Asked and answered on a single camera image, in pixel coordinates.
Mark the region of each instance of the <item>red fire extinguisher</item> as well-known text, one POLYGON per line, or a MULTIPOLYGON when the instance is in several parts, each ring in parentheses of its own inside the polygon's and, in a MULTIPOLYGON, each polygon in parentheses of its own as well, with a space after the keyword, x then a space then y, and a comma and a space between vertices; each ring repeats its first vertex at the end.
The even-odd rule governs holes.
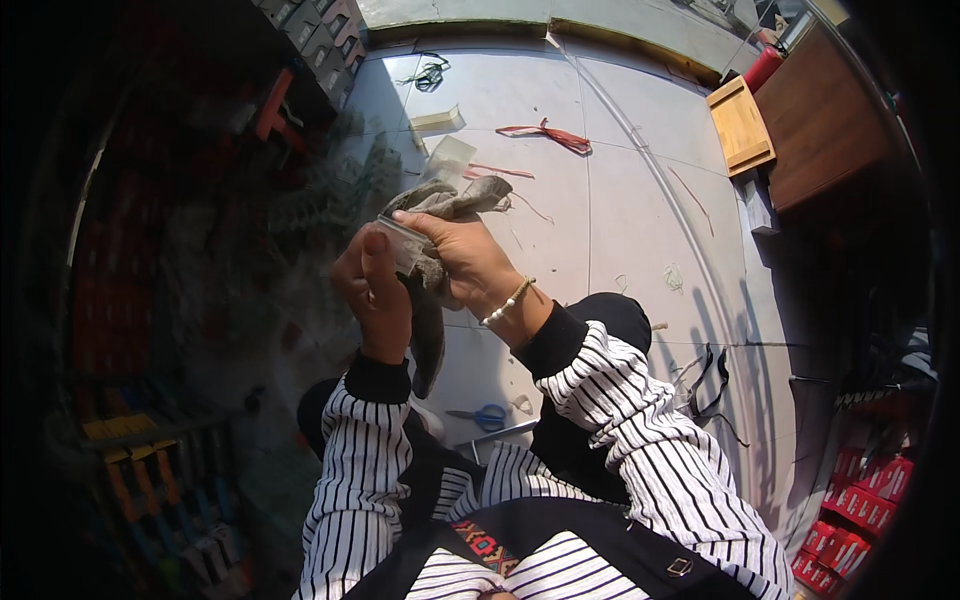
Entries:
POLYGON ((750 68, 747 69, 747 72, 743 75, 743 81, 747 83, 747 87, 750 88, 751 93, 756 94, 760 86, 770 79, 770 76, 780 68, 782 63, 783 57, 780 56, 776 48, 769 45, 764 48, 760 56, 756 57, 754 63, 750 65, 750 68))

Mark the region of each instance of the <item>red ribbon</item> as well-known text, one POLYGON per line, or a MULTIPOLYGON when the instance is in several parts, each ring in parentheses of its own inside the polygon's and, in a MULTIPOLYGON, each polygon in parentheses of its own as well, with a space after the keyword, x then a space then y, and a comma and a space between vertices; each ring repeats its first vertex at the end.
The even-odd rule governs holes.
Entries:
POLYGON ((515 126, 515 127, 501 127, 498 130, 494 130, 497 133, 544 133, 549 135, 558 144, 566 146, 567 149, 572 150, 578 155, 585 155, 590 151, 590 140, 585 137, 580 137, 579 135, 574 135, 570 132, 565 132, 564 130, 552 130, 546 125, 546 117, 543 117, 543 120, 540 121, 540 126, 515 126))

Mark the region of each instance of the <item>belt buckle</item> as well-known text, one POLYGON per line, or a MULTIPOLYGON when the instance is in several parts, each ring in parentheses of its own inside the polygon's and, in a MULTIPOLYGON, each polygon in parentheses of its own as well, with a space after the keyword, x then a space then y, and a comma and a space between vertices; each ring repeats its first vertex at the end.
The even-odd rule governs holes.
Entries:
POLYGON ((674 559, 673 563, 666 568, 666 574, 670 577, 683 577, 693 568, 693 562, 687 559, 674 559))

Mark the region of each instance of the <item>tile floor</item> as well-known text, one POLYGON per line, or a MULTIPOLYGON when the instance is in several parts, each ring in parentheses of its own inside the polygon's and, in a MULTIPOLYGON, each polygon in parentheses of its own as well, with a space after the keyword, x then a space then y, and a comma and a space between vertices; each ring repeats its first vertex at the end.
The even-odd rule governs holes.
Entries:
MULTIPOLYGON (((410 141, 407 119, 458 105, 466 125, 427 132, 427 148, 450 133, 477 148, 475 162, 533 173, 534 180, 507 179, 553 219, 520 202, 507 214, 483 216, 519 270, 560 303, 600 291, 636 298, 652 323, 667 323, 655 332, 649 356, 657 378, 675 383, 677 371, 704 354, 704 343, 715 354, 728 348, 723 412, 749 447, 720 420, 708 428, 731 457, 741 494, 771 529, 784 543, 794 530, 802 535, 797 523, 821 462, 829 410, 822 391, 791 388, 789 376, 824 376, 829 363, 815 336, 798 342, 788 335, 806 322, 791 328, 787 308, 798 303, 783 300, 780 275, 742 226, 742 203, 725 175, 703 93, 673 81, 662 64, 557 39, 514 48, 502 39, 433 40, 393 51, 361 69, 348 108, 362 110, 367 127, 348 138, 345 153, 363 160, 384 132, 412 186, 424 156, 410 141), (449 59, 444 82, 432 93, 398 84, 417 71, 414 53, 426 47, 449 59), (590 138, 592 154, 576 155, 546 137, 493 131, 543 117, 590 138), (682 287, 667 285, 668 267, 679 272, 682 287)), ((529 374, 488 330, 467 312, 447 312, 445 322, 444 368, 424 404, 444 417, 449 444, 481 432, 444 410, 508 405, 527 395, 539 411, 529 374)), ((697 367, 687 372, 679 390, 697 374, 697 367)), ((708 379, 701 394, 713 398, 718 389, 708 379)), ((508 423, 528 419, 514 410, 508 423)))

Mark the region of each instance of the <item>scissors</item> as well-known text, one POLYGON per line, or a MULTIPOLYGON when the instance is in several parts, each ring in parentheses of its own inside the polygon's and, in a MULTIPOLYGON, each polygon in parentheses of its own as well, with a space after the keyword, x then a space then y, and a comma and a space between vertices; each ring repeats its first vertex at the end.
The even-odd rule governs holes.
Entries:
POLYGON ((507 411, 497 404, 488 404, 475 413, 470 411, 446 411, 448 415, 460 419, 473 419, 484 431, 499 431, 506 424, 503 422, 507 411))

